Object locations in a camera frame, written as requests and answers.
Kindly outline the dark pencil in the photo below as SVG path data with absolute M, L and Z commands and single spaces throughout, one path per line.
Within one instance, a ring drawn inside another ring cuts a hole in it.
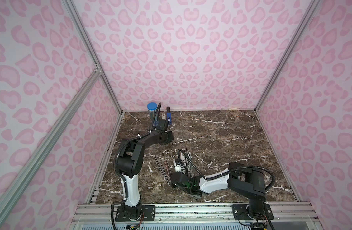
M 163 176 L 167 182 L 167 185 L 170 186 L 170 182 L 169 182 L 169 179 L 168 179 L 168 176 L 167 176 L 167 172 L 164 168 L 164 165 L 163 165 L 163 162 L 160 162 L 160 167 L 161 167 L 161 172 L 163 173 Z
M 158 160 L 157 157 L 155 157 L 155 160 L 156 160 L 156 163 L 157 163 L 157 165 L 158 165 L 158 167 L 159 167 L 159 169 L 160 169 L 160 172 L 161 172 L 163 178 L 164 178 L 165 180 L 167 180 L 167 177 L 166 177 L 164 168 L 163 168 L 163 166 L 162 166 L 162 163 Z

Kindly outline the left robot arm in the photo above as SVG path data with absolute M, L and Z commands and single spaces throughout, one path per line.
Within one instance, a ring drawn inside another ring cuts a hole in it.
M 138 184 L 145 150 L 154 145 L 166 145 L 174 140 L 170 124 L 167 119 L 161 119 L 157 125 L 152 125 L 147 133 L 131 139 L 122 139 L 115 156 L 113 167 L 116 175 L 121 179 L 123 187 L 122 210 L 133 218 L 141 214 L 141 196 Z

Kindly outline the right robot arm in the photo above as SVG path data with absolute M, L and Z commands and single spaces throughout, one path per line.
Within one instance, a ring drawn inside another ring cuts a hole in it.
M 265 214 L 266 192 L 271 188 L 271 185 L 265 185 L 264 173 L 260 166 L 230 163 L 222 172 L 205 177 L 189 177 L 183 172 L 174 172 L 171 184 L 196 197 L 230 189 L 248 199 L 247 214 L 258 218 Z

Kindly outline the blue-capped metal cylinder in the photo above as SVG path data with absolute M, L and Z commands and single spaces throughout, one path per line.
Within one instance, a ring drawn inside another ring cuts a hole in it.
M 155 102 L 150 102 L 147 104 L 147 109 L 149 112 L 150 119 L 155 118 L 156 115 L 156 110 L 157 110 L 157 103 Z

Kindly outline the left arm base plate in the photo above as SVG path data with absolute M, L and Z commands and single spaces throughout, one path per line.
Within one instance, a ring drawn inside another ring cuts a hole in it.
M 155 206 L 137 205 L 136 207 L 130 207 L 121 205 L 115 214 L 116 222 L 154 221 Z

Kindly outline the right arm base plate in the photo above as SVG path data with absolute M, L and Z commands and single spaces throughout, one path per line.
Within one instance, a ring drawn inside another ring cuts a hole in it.
M 232 205 L 232 213 L 235 220 L 246 220 L 246 221 L 261 221 L 274 219 L 273 211 L 269 205 L 266 205 L 266 208 L 261 207 L 258 212 L 253 212 L 250 210 L 248 204 L 235 204 Z

